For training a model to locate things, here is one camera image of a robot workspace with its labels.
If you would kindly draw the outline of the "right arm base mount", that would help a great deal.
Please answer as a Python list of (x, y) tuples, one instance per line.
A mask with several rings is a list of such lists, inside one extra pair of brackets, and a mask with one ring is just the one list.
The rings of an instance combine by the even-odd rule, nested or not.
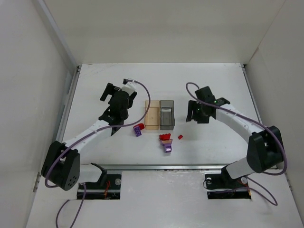
[(207, 190), (209, 200), (250, 200), (248, 179), (246, 176), (232, 179), (222, 172), (205, 172), (203, 186)]

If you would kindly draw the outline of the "purple curved lego brick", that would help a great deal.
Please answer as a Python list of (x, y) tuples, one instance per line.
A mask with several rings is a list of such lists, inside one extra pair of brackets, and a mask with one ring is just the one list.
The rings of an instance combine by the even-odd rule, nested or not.
[(139, 137), (139, 136), (142, 135), (140, 126), (134, 126), (134, 127), (133, 127), (133, 131), (134, 131), (136, 137)]

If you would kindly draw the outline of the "red curved lego brick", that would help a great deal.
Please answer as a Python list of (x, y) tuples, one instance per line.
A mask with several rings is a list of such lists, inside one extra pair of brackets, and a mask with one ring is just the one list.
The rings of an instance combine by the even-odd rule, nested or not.
[(139, 123), (137, 125), (134, 126), (134, 128), (139, 128), (140, 130), (143, 130), (145, 128), (145, 125), (143, 123)]

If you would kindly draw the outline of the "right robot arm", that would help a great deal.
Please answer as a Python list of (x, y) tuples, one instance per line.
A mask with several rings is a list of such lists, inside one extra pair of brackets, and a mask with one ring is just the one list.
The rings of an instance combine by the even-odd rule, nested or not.
[(191, 97), (187, 122), (207, 124), (213, 118), (230, 127), (247, 143), (244, 158), (224, 166), (218, 174), (206, 174), (208, 190), (246, 187), (242, 180), (249, 175), (267, 173), (279, 163), (287, 164), (282, 136), (277, 127), (266, 127), (245, 116), (223, 97), (216, 99), (208, 86), (198, 88)]

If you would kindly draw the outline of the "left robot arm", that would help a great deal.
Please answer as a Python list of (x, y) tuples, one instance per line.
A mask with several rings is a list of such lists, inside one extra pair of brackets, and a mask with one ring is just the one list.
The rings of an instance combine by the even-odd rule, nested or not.
[(68, 191), (78, 183), (100, 186), (105, 183), (107, 170), (96, 163), (82, 165), (81, 159), (123, 126), (137, 95), (136, 83), (130, 79), (124, 80), (122, 87), (108, 83), (100, 99), (104, 101), (108, 95), (111, 96), (109, 106), (92, 126), (68, 141), (54, 141), (49, 146), (41, 174), (55, 187)]

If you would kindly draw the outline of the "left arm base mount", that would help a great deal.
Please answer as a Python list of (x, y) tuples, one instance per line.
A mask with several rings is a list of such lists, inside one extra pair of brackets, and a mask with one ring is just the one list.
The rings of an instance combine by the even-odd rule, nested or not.
[(91, 163), (80, 166), (77, 199), (119, 200), (121, 195), (122, 173), (108, 171), (102, 166)]

